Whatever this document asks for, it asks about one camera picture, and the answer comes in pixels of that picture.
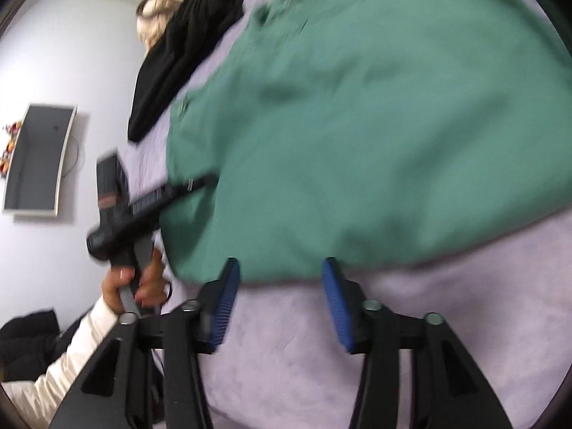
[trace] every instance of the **black screen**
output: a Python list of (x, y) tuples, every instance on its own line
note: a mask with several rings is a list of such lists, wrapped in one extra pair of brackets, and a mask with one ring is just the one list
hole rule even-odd
[(4, 209), (55, 212), (59, 164), (74, 108), (30, 105), (8, 173)]

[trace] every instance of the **white wall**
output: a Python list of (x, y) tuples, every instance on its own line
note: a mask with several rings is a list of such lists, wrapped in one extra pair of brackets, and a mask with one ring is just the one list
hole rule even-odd
[[(40, 0), (0, 39), (0, 125), (22, 118), (30, 102), (76, 104), (71, 135), (81, 147), (57, 219), (0, 215), (0, 325), (53, 306), (65, 327), (98, 297), (107, 266), (90, 259), (85, 237), (98, 221), (95, 162), (127, 144), (144, 56), (134, 10), (116, 0)], [(64, 170), (75, 152), (69, 144)]]

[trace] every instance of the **white sleeve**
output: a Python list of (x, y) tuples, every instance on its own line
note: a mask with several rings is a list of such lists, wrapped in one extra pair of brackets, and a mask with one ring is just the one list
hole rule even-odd
[(2, 384), (22, 418), (33, 429), (47, 429), (79, 371), (97, 349), (117, 316), (99, 298), (93, 309), (81, 320), (68, 350), (40, 376), (36, 382)]

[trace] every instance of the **screw head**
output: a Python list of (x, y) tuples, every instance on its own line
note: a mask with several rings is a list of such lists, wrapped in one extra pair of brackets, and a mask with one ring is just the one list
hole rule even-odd
[(429, 313), (425, 315), (425, 321), (432, 326), (439, 326), (445, 322), (445, 318), (442, 317), (439, 313)]
[(200, 306), (201, 305), (199, 304), (198, 300), (187, 300), (181, 305), (181, 308), (183, 311), (191, 312), (197, 311)]
[(382, 308), (381, 303), (377, 300), (364, 300), (361, 306), (366, 311), (379, 311)]
[(135, 321), (137, 321), (135, 313), (124, 313), (119, 317), (119, 322), (123, 325), (133, 324)]

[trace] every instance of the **beige fabric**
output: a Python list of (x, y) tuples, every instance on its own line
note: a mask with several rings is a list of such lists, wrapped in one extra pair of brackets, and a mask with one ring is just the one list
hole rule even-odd
[(100, 298), (82, 319), (68, 351), (36, 382), (9, 382), (2, 387), (32, 429), (48, 429), (59, 404), (89, 358), (117, 322)]
[(156, 44), (165, 32), (167, 23), (177, 11), (179, 3), (183, 0), (145, 0), (142, 7), (142, 16), (138, 12), (137, 35), (145, 44), (145, 53)]

